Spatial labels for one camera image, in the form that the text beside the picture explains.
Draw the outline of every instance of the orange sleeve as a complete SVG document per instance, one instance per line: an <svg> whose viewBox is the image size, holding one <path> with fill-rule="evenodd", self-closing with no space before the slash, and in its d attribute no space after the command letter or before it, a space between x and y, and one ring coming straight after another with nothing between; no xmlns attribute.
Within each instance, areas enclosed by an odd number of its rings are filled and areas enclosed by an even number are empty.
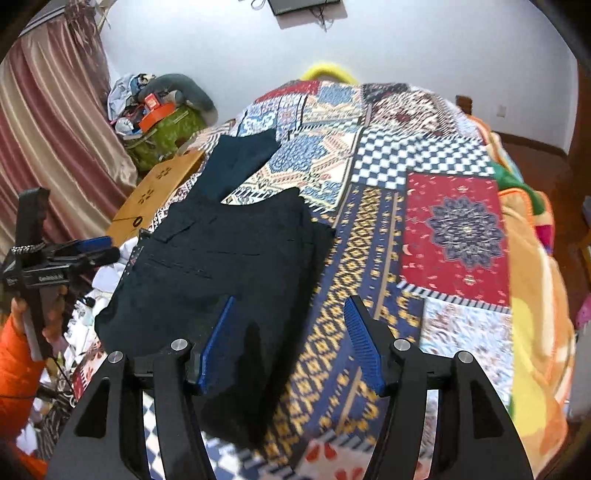
<svg viewBox="0 0 591 480"><path fill-rule="evenodd" d="M44 366L31 359L27 338L10 315L0 334L0 438L14 440L26 425Z"/></svg>
<svg viewBox="0 0 591 480"><path fill-rule="evenodd" d="M15 447L18 459L25 466L29 473L37 480L43 480L47 475L47 464L43 460L33 458L32 456L26 455Z"/></svg>

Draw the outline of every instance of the white garment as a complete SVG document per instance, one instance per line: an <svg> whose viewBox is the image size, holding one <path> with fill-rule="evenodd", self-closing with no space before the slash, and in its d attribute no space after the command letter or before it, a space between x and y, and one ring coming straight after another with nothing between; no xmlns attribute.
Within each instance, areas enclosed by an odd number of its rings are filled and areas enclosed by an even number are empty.
<svg viewBox="0 0 591 480"><path fill-rule="evenodd" d="M96 288L107 293L113 293L117 287L117 284L119 283L121 275L123 275L123 270L125 270L125 266L129 261L131 251L137 244L138 237L134 237L121 245L119 248L119 252L121 254L120 259L117 261L117 263L99 268L99 271L95 275L95 279L92 281L92 288Z"/></svg>
<svg viewBox="0 0 591 480"><path fill-rule="evenodd" d="M27 455L37 450L35 428L30 423L27 423L27 426L21 430L21 434L17 437L17 448Z"/></svg>
<svg viewBox="0 0 591 480"><path fill-rule="evenodd" d="M132 96L131 80L137 75L137 73L127 74L113 85L107 100L107 110L111 122L118 119L125 110L127 99Z"/></svg>
<svg viewBox="0 0 591 480"><path fill-rule="evenodd" d="M85 353L96 341L95 317L109 304L111 296L111 293L94 289L87 295L87 297L96 300L94 307L90 308L80 300L74 305L68 330L64 334L70 344L70 347L64 352L66 371L70 375L73 368L82 361Z"/></svg>

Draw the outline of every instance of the pink striped curtain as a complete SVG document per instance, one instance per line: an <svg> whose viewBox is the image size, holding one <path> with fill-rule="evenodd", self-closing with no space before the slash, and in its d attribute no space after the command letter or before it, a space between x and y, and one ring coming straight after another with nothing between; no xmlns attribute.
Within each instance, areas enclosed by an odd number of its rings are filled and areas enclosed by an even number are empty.
<svg viewBox="0 0 591 480"><path fill-rule="evenodd" d="M136 169L106 119L105 54L92 9L70 3L0 64L0 259L14 242L18 193L51 190L48 241L104 233Z"/></svg>

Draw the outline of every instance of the human hand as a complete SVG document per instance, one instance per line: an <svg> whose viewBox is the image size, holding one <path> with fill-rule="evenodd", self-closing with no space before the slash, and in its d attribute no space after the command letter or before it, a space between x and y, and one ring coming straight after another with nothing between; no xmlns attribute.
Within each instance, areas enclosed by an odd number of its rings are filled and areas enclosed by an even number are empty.
<svg viewBox="0 0 591 480"><path fill-rule="evenodd" d="M47 313L45 319L45 328L43 336L49 343L57 342L61 338L61 326L63 323L63 313L66 306L64 295L68 292L65 285L59 287L59 296L53 304L51 310ZM23 299L12 299L10 311L12 313L12 324L15 330L21 335L25 334L25 327L22 324L22 314L27 310L27 302Z"/></svg>

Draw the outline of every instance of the blue gripper pad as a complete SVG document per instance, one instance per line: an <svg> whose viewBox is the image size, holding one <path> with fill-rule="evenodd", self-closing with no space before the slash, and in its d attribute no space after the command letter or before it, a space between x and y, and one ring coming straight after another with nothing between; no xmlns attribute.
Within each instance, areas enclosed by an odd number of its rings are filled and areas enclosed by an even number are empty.
<svg viewBox="0 0 591 480"><path fill-rule="evenodd" d="M80 253L95 252L97 250L106 250L113 246L113 240L110 236L100 236L97 238L90 238L88 240L80 240L76 244L76 248Z"/></svg>
<svg viewBox="0 0 591 480"><path fill-rule="evenodd" d="M382 359L365 324L367 321L376 322L376 320L369 316L361 299L356 303L353 297L345 300L343 313L345 315L345 325L355 350L355 359L361 367L363 381L378 395L383 395L386 382L382 374Z"/></svg>
<svg viewBox="0 0 591 480"><path fill-rule="evenodd" d="M243 350L242 340L247 323L242 321L236 308L236 297L229 297L219 320L201 352L197 385L205 395L212 387L221 387L233 378L233 358Z"/></svg>

